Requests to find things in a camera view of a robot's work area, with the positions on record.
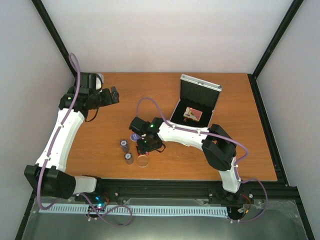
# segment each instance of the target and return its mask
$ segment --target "open case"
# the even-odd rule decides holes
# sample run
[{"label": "open case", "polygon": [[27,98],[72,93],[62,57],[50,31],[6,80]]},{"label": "open case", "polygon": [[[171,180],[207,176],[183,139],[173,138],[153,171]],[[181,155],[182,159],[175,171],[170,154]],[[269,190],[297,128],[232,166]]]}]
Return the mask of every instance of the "open case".
[{"label": "open case", "polygon": [[190,127],[208,127],[222,86],[182,74],[180,100],[170,121]]}]

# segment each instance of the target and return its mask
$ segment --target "metal floor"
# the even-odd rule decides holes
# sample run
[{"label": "metal floor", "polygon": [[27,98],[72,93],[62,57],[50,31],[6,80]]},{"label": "metal floor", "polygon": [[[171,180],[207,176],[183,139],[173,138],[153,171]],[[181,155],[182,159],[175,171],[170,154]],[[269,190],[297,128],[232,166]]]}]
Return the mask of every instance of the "metal floor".
[{"label": "metal floor", "polygon": [[[130,205],[141,205],[132,199]],[[144,200],[144,205],[199,206],[195,200]],[[270,201],[261,218],[250,223],[230,223],[208,216],[134,216],[130,225],[112,227],[81,214],[38,213],[33,205],[24,240],[306,240],[299,212],[292,201]],[[244,219],[261,209],[252,206]],[[125,223],[127,216],[111,215],[108,220]]]}]

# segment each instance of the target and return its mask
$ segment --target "case lid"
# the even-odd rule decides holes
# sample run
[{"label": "case lid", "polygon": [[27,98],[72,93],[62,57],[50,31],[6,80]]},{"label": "case lid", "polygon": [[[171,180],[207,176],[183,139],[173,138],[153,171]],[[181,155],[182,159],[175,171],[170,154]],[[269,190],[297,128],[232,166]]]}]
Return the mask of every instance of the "case lid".
[{"label": "case lid", "polygon": [[204,81],[192,76],[182,74],[180,82],[180,99],[190,100],[192,102],[215,109],[222,86]]}]

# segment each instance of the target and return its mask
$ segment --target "black bracket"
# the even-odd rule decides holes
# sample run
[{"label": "black bracket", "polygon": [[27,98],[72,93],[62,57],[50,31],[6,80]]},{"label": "black bracket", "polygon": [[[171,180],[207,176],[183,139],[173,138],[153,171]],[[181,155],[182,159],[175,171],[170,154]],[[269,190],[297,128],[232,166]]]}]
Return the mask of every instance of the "black bracket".
[{"label": "black bracket", "polygon": [[[97,79],[101,88],[96,89]],[[102,79],[97,73],[81,72],[79,93],[73,106],[75,112],[80,111],[87,118],[89,110],[99,109],[100,107],[119,103],[119,93],[116,87],[102,89]],[[76,93],[76,81],[69,88],[68,92],[60,99],[59,109],[70,107]]]},{"label": "black bracket", "polygon": [[[24,175],[35,192],[38,188],[40,171],[41,167],[38,165],[27,165],[24,169]],[[41,184],[42,196],[68,199],[74,193],[75,187],[76,179],[74,176],[55,168],[46,168],[44,170]]]},{"label": "black bracket", "polygon": [[[218,124],[213,124],[208,130],[210,133],[231,138]],[[232,159],[236,156],[236,145],[234,143],[208,135],[202,140],[202,150],[209,165],[214,169],[219,171],[231,169]]]},{"label": "black bracket", "polygon": [[130,123],[129,130],[141,136],[136,141],[136,144],[142,154],[154,150],[162,153],[166,149],[166,145],[163,144],[158,136],[159,127],[163,122],[164,120],[160,117],[155,117],[152,122],[148,122],[136,116]]}]

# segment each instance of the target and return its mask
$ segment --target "small item in case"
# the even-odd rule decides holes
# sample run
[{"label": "small item in case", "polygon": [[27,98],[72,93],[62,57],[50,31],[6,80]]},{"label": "small item in case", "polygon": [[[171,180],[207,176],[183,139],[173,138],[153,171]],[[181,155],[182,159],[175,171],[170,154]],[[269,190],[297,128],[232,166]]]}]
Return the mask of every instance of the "small item in case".
[{"label": "small item in case", "polygon": [[185,118],[196,121],[196,122],[200,121],[201,115],[202,115],[202,111],[196,110],[189,106],[185,109],[185,112],[183,114]]}]

